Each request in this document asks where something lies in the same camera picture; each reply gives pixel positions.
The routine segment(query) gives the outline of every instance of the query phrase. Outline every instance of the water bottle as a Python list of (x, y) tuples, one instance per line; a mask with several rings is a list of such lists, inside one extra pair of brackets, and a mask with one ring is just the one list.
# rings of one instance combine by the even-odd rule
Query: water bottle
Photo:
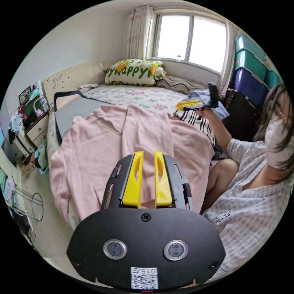
[(46, 98), (43, 96), (43, 95), (40, 95), (39, 96), (39, 101), (44, 109), (44, 111), (48, 111), (49, 110), (49, 107), (48, 107), (48, 104), (47, 104), (47, 100)]
[(176, 62), (180, 62), (180, 60), (181, 60), (181, 53), (178, 54)]

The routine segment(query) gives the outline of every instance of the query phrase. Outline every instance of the white face mask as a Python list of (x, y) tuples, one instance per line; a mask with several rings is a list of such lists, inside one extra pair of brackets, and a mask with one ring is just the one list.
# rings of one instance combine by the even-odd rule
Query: white face mask
[(284, 150), (275, 152), (286, 135), (287, 132), (284, 130), (283, 121), (278, 117), (273, 117), (269, 122), (265, 135), (266, 161), (273, 168), (281, 168), (281, 163), (288, 160), (294, 153), (294, 137), (292, 137), (289, 145)]

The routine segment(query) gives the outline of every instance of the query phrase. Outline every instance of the qr code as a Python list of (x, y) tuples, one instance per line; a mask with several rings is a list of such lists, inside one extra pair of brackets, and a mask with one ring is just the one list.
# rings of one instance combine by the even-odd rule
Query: qr code
[(132, 289), (158, 289), (157, 275), (132, 274)]

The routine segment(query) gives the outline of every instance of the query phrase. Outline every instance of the label sticker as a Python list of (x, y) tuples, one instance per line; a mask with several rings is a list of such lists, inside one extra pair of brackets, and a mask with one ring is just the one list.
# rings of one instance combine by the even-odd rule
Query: label sticker
[(157, 268), (131, 267), (131, 288), (138, 290), (158, 289)]

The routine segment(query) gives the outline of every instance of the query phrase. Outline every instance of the white curtain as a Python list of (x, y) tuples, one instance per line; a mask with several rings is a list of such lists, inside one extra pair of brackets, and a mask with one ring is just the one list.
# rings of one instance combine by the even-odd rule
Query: white curtain
[(223, 68), (220, 73), (220, 95), (221, 97), (226, 96), (226, 92), (234, 73), (234, 63), (235, 63), (235, 39), (241, 33), (239, 27), (230, 21), (226, 20), (226, 30), (227, 30), (227, 46), (226, 54), (224, 57)]
[(132, 11), (129, 24), (128, 58), (146, 59), (152, 13), (153, 7), (149, 5)]

